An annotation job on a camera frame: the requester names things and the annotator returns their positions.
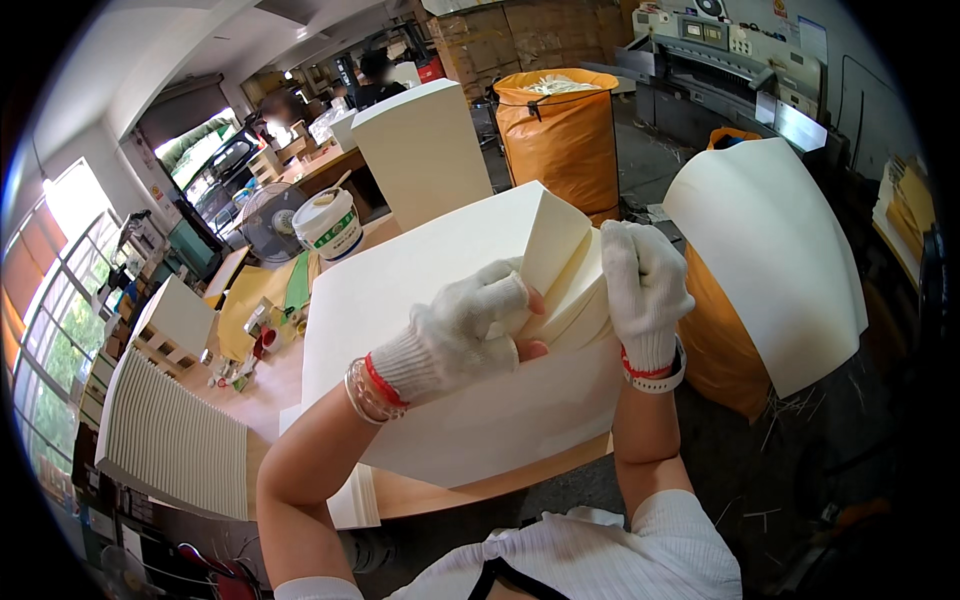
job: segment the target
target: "white shirt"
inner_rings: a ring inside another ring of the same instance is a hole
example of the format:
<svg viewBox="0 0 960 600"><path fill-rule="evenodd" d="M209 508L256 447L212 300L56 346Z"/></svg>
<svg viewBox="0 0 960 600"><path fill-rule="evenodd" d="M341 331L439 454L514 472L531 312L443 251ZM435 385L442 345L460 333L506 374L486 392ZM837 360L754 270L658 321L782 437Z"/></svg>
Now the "white shirt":
<svg viewBox="0 0 960 600"><path fill-rule="evenodd" d="M650 496L629 533L622 516L618 522L605 516L612 515L595 509L543 513L541 522L449 552L390 600L466 600L484 561L497 557L571 600L742 596L740 567L692 493ZM289 581L276 588L275 598L363 600L354 584L335 577Z"/></svg>

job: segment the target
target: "concrete floor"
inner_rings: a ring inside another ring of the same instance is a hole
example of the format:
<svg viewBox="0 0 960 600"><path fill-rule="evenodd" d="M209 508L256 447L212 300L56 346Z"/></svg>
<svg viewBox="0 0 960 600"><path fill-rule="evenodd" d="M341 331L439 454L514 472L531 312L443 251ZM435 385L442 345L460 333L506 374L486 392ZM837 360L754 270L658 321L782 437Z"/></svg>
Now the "concrete floor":
<svg viewBox="0 0 960 600"><path fill-rule="evenodd" d="M695 151L638 127L631 99L613 102L621 206L630 213L623 216L643 222L642 208L662 201L673 177ZM483 115L475 118L482 128ZM494 187L498 191L509 187L509 174L493 144L484 155ZM672 223L659 227L671 239L680 236ZM677 246L682 252L683 241ZM884 453L826 482L817 476L825 464L855 456L892 428L888 395L864 350L812 387L800 396L812 395L814 400L822 396L816 412L811 401L799 415L777 419L772 429L770 415L750 425L687 384L676 393L681 454L690 480L704 510L719 520L717 529L740 562L744 587L753 591L769 592L787 574L817 531L816 517L827 501L839 506L863 502L889 493L893 485L891 457ZM802 461L804 453L816 458ZM518 527L543 511L563 513L580 505L624 512L612 457L485 502L386 521L363 535L394 546L396 557L375 572L358 574L357 583L365 597L383 597L410 583L449 550L480 541L494 528ZM744 517L775 509L767 517L766 529L763 518ZM161 510L157 515L171 541L188 540L208 551L216 548L220 556L235 557L241 545L256 536L252 523L209 521L179 511ZM247 546L243 557L266 583L258 540Z"/></svg>

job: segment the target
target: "black shirt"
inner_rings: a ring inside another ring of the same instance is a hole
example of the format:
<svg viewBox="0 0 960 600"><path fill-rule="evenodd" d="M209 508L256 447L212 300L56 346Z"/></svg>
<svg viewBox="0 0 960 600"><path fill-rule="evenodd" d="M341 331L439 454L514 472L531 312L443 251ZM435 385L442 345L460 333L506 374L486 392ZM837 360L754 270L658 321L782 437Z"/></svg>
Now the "black shirt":
<svg viewBox="0 0 960 600"><path fill-rule="evenodd" d="M357 110L363 110L405 91L407 88L400 82L386 85L361 85L354 94L353 100L356 102Z"/></svg>

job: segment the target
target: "orange sack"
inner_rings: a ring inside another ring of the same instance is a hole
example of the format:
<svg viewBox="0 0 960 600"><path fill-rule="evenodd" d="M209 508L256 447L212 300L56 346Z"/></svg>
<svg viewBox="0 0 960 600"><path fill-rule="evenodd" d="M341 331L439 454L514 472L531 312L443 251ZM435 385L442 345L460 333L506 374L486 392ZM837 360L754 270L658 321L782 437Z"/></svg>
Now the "orange sack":
<svg viewBox="0 0 960 600"><path fill-rule="evenodd" d="M724 134L760 139L755 133L721 128L710 134L707 149ZM685 378L706 399L754 422L766 406L770 375L727 294L689 243L684 258L686 291L697 301L677 323L686 350Z"/></svg>
<svg viewBox="0 0 960 600"><path fill-rule="evenodd" d="M547 75L565 75L600 89L556 94L543 99L523 87ZM620 219L616 143L610 91L613 75L586 69L516 73L493 85L500 95L496 123L514 185L538 180L582 210L595 226ZM527 103L536 103L533 114Z"/></svg>

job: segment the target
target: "glove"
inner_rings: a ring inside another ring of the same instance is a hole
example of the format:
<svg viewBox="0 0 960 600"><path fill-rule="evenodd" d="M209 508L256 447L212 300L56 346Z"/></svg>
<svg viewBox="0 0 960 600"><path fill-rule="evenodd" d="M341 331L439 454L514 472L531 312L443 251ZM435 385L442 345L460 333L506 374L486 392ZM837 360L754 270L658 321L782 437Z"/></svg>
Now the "glove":
<svg viewBox="0 0 960 600"><path fill-rule="evenodd" d="M652 225L606 221L600 233L613 330L635 376L661 374L673 364L677 321L693 310L686 261Z"/></svg>
<svg viewBox="0 0 960 600"><path fill-rule="evenodd" d="M387 399L397 399L393 391L402 404L417 403L513 372L522 360L547 353L543 342L515 342L509 335L487 339L494 322L517 310L543 313L543 297L517 274L520 260L494 261L446 285L429 306L410 309L407 328L369 356L373 380L389 386L377 383Z"/></svg>

